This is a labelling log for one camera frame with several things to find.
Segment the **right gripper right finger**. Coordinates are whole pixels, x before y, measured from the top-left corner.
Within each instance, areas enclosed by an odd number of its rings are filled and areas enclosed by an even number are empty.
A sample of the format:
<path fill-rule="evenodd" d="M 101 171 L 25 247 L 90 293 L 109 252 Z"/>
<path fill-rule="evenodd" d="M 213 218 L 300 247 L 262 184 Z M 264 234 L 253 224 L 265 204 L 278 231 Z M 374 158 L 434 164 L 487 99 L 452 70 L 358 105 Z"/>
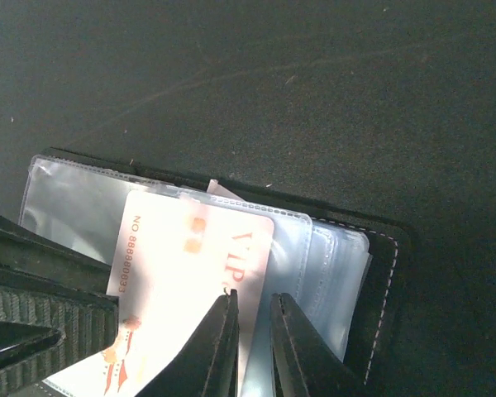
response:
<path fill-rule="evenodd" d="M 270 337 L 277 396 L 368 396 L 290 294 L 273 294 Z"/>

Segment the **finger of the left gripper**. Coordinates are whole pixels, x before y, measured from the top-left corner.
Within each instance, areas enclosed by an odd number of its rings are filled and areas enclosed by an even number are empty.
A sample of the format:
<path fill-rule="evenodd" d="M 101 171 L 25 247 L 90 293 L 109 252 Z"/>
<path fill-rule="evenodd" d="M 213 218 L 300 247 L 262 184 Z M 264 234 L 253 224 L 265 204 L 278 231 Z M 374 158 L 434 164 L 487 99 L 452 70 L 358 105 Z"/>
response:
<path fill-rule="evenodd" d="M 108 266 L 0 216 L 0 396 L 110 347 Z"/>

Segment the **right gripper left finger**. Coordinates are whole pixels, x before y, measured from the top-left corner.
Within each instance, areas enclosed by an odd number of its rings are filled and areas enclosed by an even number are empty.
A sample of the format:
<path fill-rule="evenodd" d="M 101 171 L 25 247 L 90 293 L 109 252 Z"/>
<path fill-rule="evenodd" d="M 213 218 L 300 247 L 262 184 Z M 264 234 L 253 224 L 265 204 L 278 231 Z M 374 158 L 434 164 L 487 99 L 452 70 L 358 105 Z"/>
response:
<path fill-rule="evenodd" d="M 238 296 L 233 289 L 216 299 L 180 353 L 137 396 L 235 396 L 238 351 Z"/>

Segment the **black leather card holder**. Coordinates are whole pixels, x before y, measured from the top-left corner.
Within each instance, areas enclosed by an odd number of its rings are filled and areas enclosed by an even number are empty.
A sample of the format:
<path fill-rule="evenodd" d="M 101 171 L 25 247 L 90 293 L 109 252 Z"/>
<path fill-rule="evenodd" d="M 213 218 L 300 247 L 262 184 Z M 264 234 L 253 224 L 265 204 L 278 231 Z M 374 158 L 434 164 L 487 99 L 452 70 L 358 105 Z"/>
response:
<path fill-rule="evenodd" d="M 235 396 L 277 396 L 270 337 L 273 294 L 290 294 L 335 356 L 368 391 L 388 387 L 389 343 L 408 262 L 406 233 L 302 198 L 201 175 L 119 165 L 51 151 L 35 156 L 20 225 L 112 269 L 131 191 L 262 215 L 274 223 L 267 264 L 237 291 L 239 351 Z"/>

